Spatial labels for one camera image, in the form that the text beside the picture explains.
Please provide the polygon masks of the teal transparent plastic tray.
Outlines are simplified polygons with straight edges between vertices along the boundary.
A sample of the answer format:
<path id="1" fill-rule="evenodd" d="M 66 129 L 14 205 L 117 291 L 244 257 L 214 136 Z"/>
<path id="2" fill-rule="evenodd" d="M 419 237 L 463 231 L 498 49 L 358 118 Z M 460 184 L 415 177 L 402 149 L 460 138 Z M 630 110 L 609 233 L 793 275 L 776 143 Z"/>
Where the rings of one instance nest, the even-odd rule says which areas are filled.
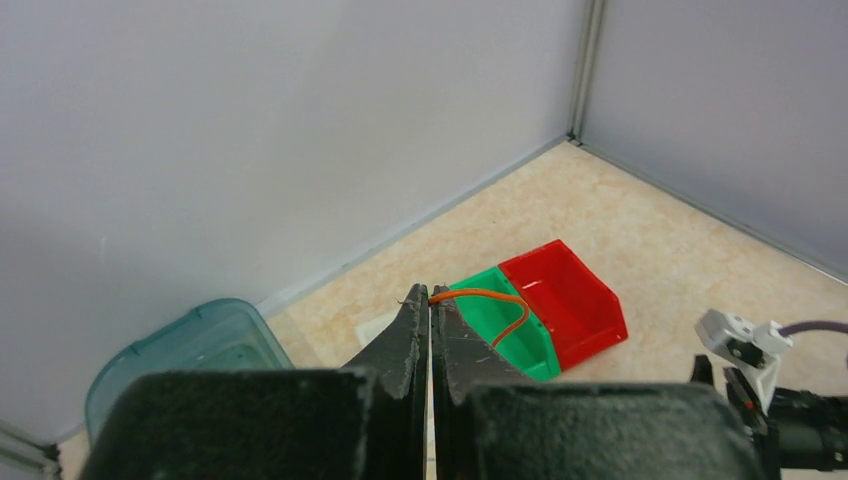
<path id="1" fill-rule="evenodd" d="M 213 300 L 117 353 L 98 373 L 85 402 L 94 444 L 119 396 L 137 379 L 171 370 L 278 370 L 294 367 L 253 304 Z"/>

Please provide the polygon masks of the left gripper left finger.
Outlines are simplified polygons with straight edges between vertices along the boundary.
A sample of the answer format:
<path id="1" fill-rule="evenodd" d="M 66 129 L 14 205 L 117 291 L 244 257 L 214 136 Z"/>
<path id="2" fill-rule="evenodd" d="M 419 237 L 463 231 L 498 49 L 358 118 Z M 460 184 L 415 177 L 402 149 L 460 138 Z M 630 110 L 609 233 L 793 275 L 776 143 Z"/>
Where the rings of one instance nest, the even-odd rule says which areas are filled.
<path id="1" fill-rule="evenodd" d="M 373 380 L 366 400 L 363 479 L 423 479 L 427 462 L 430 307 L 413 285 L 392 322 L 346 363 Z"/>

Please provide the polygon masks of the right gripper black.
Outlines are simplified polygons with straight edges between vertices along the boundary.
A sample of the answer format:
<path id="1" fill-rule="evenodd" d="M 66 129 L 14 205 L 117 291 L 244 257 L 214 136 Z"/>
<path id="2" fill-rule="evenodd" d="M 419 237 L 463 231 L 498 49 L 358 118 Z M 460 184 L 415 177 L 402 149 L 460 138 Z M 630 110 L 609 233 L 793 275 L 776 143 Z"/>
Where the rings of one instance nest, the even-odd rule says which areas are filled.
<path id="1" fill-rule="evenodd" d="M 769 423 L 761 401 L 753 386 L 736 367 L 722 370 L 724 392 L 729 405 L 736 411 L 743 423 L 743 431 L 756 453 L 756 457 L 765 479 L 769 478 L 769 466 L 766 460 L 766 444 L 769 436 Z M 696 355 L 691 383 L 716 386 L 713 365 L 707 355 Z"/>

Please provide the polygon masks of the red plastic bin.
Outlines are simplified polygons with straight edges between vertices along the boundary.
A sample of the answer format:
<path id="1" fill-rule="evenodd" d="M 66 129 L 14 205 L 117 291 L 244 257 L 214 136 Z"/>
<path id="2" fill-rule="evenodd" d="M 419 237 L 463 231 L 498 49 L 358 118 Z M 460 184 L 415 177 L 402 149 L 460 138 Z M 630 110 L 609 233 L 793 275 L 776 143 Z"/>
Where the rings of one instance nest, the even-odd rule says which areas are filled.
<path id="1" fill-rule="evenodd" d="M 617 295 L 562 240 L 498 268 L 548 331 L 562 371 L 628 339 Z"/>

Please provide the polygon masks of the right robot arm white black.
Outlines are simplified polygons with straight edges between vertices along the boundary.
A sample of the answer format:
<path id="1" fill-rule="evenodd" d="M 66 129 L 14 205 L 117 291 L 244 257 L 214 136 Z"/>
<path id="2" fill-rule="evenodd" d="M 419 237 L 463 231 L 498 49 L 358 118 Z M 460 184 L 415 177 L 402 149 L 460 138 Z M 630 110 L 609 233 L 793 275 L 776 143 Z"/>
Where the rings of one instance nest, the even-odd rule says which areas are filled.
<path id="1" fill-rule="evenodd" d="M 736 410 L 764 475 L 784 469 L 837 472 L 847 469 L 847 398 L 777 388 L 764 409 L 735 367 L 723 369 L 729 404 Z"/>

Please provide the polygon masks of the white plastic bin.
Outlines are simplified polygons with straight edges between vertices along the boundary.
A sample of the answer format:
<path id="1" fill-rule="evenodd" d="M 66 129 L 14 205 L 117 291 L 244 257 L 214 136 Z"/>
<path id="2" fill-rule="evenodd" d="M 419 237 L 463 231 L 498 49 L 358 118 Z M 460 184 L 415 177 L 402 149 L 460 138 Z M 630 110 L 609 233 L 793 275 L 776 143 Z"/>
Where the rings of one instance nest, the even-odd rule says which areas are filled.
<path id="1" fill-rule="evenodd" d="M 355 327 L 357 340 L 362 348 L 376 339 L 395 319 L 396 312 L 387 312 Z"/>

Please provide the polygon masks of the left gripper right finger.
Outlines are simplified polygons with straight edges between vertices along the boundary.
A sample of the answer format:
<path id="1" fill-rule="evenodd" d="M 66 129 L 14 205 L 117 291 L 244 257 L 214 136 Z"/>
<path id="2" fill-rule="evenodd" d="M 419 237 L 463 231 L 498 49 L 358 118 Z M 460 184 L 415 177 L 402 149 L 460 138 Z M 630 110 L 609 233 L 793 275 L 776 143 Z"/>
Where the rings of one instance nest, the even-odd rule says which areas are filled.
<path id="1" fill-rule="evenodd" d="M 467 399 L 477 385 L 532 384 L 467 324 L 457 294 L 436 286 L 430 297 L 435 450 L 439 479 L 484 479 L 475 420 Z"/>

